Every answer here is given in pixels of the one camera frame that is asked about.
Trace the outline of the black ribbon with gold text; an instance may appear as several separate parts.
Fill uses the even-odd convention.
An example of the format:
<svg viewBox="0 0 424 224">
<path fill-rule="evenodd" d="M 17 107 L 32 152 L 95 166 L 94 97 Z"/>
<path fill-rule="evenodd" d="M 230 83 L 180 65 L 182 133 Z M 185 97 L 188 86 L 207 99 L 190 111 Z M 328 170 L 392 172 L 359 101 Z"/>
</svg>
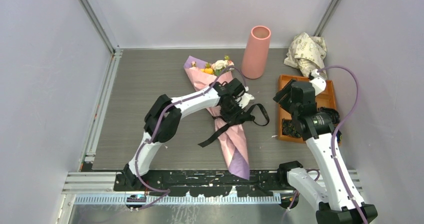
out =
<svg viewBox="0 0 424 224">
<path fill-rule="evenodd" d="M 252 115 L 252 111 L 255 107 L 258 107 L 260 112 L 262 113 L 263 117 L 265 118 L 266 122 L 264 124 L 259 124 L 255 121 L 256 117 Z M 251 105 L 247 110 L 242 109 L 241 107 L 238 108 L 237 112 L 234 115 L 229 115 L 228 113 L 224 113 L 224 116 L 218 115 L 218 116 L 212 116 L 213 120 L 221 119 L 226 124 L 222 127 L 220 127 L 214 134 L 211 135 L 207 140 L 199 143 L 198 145 L 202 148 L 207 147 L 211 143 L 213 143 L 220 135 L 225 133 L 230 127 L 241 125 L 244 122 L 253 122 L 257 126 L 267 126 L 270 123 L 270 117 L 268 115 L 268 112 L 266 111 L 265 107 L 260 104 L 256 103 Z"/>
</svg>

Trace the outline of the pink flower bouquet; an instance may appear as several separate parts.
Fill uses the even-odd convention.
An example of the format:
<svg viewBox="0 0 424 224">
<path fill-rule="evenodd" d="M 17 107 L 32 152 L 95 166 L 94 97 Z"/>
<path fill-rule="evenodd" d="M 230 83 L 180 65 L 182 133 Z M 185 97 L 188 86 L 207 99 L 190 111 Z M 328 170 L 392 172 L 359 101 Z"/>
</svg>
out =
<svg viewBox="0 0 424 224">
<path fill-rule="evenodd" d="M 183 65 L 187 77 L 196 91 L 208 87 L 216 79 L 215 75 L 200 70 L 205 65 L 204 60 L 191 55 Z M 218 137 L 218 140 L 228 171 L 239 178 L 249 180 L 249 155 L 243 126 L 239 124 L 229 127 Z"/>
</svg>

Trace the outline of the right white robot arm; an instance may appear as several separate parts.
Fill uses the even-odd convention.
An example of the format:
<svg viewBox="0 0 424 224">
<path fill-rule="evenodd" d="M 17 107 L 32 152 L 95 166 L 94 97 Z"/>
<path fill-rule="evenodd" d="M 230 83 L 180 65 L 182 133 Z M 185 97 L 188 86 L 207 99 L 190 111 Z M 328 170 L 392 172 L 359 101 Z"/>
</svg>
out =
<svg viewBox="0 0 424 224">
<path fill-rule="evenodd" d="M 319 224 L 369 224 L 378 212 L 365 203 L 355 187 L 336 144 L 336 130 L 331 116 L 319 112 L 316 96 L 326 88 L 326 81 L 291 79 L 273 98 L 291 115 L 295 130 L 311 150 L 325 186 L 320 186 L 298 161 L 281 163 L 277 182 L 283 189 L 292 187 L 311 206 Z"/>
</svg>

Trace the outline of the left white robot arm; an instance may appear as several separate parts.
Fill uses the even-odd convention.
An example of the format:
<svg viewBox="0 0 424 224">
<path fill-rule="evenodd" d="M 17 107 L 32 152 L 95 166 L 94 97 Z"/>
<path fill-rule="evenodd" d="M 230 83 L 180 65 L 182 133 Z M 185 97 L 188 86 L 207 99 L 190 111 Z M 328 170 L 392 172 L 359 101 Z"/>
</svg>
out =
<svg viewBox="0 0 424 224">
<path fill-rule="evenodd" d="M 146 184 L 144 176 L 150 169 L 151 162 L 162 144 L 171 140 L 179 127 L 180 121 L 203 109 L 219 107 L 216 120 L 225 125 L 210 138 L 201 142 L 204 148 L 213 143 L 230 127 L 248 121 L 248 104 L 255 99 L 249 94 L 249 88 L 238 79 L 220 83 L 217 80 L 194 93 L 170 98 L 166 94 L 159 96 L 144 118 L 144 133 L 134 157 L 124 167 L 126 184 L 133 190 L 141 190 Z"/>
</svg>

